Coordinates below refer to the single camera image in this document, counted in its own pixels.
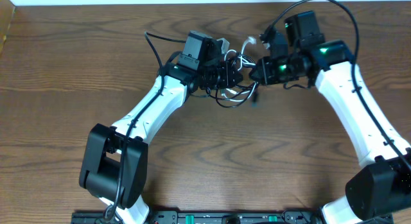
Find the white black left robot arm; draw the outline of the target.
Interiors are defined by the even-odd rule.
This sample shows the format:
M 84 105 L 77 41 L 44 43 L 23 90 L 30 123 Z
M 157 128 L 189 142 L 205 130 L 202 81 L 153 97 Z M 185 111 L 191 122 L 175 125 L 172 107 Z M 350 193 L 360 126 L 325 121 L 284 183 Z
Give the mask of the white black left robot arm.
M 234 87 L 242 81 L 227 59 L 229 42 L 190 31 L 184 49 L 159 62 L 148 94 L 110 126 L 95 125 L 88 134 L 80 187 L 106 203 L 102 223 L 144 223 L 149 214 L 141 194 L 147 178 L 148 147 L 164 122 L 198 89 Z

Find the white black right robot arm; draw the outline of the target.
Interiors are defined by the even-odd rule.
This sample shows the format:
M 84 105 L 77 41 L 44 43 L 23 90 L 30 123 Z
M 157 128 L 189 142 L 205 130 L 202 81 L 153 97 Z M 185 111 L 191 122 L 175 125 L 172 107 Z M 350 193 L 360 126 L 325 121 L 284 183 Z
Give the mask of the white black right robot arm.
M 291 16 L 284 25 L 285 33 L 269 26 L 260 35 L 270 53 L 250 78 L 288 87 L 306 77 L 336 112 L 360 165 L 343 197 L 324 205 L 316 222 L 372 222 L 409 208 L 410 144 L 374 100 L 345 42 L 327 41 L 313 11 Z

